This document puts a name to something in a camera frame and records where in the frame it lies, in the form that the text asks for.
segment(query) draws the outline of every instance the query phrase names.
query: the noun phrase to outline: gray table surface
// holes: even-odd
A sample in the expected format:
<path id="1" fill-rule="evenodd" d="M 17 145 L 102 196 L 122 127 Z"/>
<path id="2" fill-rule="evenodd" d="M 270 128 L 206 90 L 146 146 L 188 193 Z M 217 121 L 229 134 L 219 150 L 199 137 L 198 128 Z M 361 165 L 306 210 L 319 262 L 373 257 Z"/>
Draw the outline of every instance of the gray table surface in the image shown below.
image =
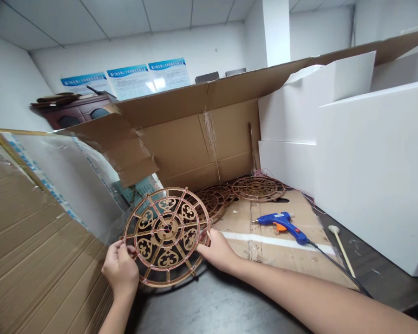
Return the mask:
<path id="1" fill-rule="evenodd" d="M 355 274 L 378 301 L 400 311 L 418 305 L 413 278 L 328 215 L 324 228 L 337 225 Z M 327 231 L 334 247 L 336 238 Z M 196 279 L 179 287 L 138 292 L 126 333 L 310 333 L 272 300 L 234 277 L 203 263 Z"/>

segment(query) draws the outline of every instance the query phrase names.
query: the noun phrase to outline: ceiling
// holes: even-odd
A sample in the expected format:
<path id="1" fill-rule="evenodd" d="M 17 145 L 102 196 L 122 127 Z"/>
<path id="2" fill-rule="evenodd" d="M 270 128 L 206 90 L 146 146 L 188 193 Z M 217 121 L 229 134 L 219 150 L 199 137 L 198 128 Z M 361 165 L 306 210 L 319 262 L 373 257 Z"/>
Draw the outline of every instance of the ceiling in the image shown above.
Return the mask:
<path id="1" fill-rule="evenodd" d="M 354 5 L 357 0 L 289 0 L 289 12 L 316 11 L 334 7 Z"/>
<path id="2" fill-rule="evenodd" d="M 0 38 L 25 50 L 243 21 L 256 0 L 0 0 Z M 292 13 L 356 0 L 289 0 Z"/>

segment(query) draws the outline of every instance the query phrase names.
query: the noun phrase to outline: copper wire frame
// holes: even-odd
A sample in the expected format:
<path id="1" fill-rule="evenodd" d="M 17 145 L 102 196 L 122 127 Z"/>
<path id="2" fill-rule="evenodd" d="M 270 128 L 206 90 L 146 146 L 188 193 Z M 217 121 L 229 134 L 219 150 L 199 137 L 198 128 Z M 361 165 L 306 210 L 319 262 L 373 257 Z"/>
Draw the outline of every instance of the copper wire frame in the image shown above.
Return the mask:
<path id="1" fill-rule="evenodd" d="M 203 190 L 200 190 L 196 194 L 198 195 L 200 192 L 206 190 L 215 190 L 221 193 L 224 197 L 224 207 L 229 206 L 229 204 L 231 204 L 236 199 L 236 196 L 232 191 L 232 186 L 229 183 L 220 183 L 214 186 L 209 186 L 207 188 L 204 188 Z"/>
<path id="2" fill-rule="evenodd" d="M 211 219 L 211 226 L 214 226 L 216 221 L 223 215 L 226 201 L 221 192 L 215 190 L 200 190 L 196 195 L 204 203 L 208 210 L 209 218 Z"/>
<path id="3" fill-rule="evenodd" d="M 253 202 L 271 202 L 281 198 L 285 185 L 269 176 L 248 176 L 235 180 L 232 191 L 236 196 Z"/>
<path id="4" fill-rule="evenodd" d="M 182 194 L 171 196 L 170 192 Z M 153 200 L 152 197 L 159 193 L 165 193 L 165 197 Z M 194 203 L 190 203 L 185 197 L 193 199 Z M 146 202 L 149 205 L 139 214 L 139 209 Z M 133 234 L 128 234 L 134 218 L 138 219 L 135 231 Z M 140 282 L 147 286 L 162 288 L 178 284 L 190 275 L 195 276 L 195 270 L 202 262 L 202 257 L 199 256 L 194 263 L 191 263 L 189 258 L 198 244 L 206 246 L 210 244 L 210 239 L 207 237 L 210 225 L 211 219 L 204 203 L 187 188 L 165 188 L 147 195 L 132 211 L 122 236 L 125 243 L 128 239 L 133 239 L 136 249 L 134 260 L 139 259 L 147 267 L 147 271 L 139 276 Z M 184 264 L 187 265 L 188 270 L 171 280 L 171 271 Z M 165 282 L 149 279 L 152 270 L 165 271 Z"/>

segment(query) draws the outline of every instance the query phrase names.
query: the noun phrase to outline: blue and white poster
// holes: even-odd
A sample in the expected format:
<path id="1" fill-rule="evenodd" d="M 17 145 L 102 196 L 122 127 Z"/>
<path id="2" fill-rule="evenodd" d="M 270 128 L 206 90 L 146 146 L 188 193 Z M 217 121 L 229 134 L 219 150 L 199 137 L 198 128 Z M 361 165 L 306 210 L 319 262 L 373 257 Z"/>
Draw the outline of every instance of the blue and white poster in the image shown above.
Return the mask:
<path id="1" fill-rule="evenodd" d="M 95 90 L 107 92 L 110 91 L 107 78 L 104 72 L 85 74 L 77 77 L 69 77 L 60 80 L 66 91 L 87 95 L 93 93 L 87 86 L 94 88 Z"/>
<path id="2" fill-rule="evenodd" d="M 157 92 L 190 85 L 184 58 L 149 63 L 149 69 Z"/>
<path id="3" fill-rule="evenodd" d="M 146 64 L 108 70 L 107 74 L 120 101 L 155 93 Z"/>

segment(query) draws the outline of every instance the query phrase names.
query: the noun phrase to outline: hand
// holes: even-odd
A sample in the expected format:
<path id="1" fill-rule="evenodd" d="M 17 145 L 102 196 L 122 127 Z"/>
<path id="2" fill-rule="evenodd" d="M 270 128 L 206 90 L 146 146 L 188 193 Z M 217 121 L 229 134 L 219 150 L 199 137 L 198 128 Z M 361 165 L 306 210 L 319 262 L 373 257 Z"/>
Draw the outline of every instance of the hand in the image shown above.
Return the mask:
<path id="1" fill-rule="evenodd" d="M 233 275 L 242 258 L 234 253 L 220 231 L 210 230 L 210 240 L 210 247 L 199 244 L 196 250 L 214 267 Z"/>
<path id="2" fill-rule="evenodd" d="M 135 253 L 135 247 L 127 246 L 122 240 L 115 242 L 108 248 L 102 266 L 101 272 L 113 289 L 114 299 L 125 295 L 134 297 L 138 288 L 139 270 L 129 252 Z"/>

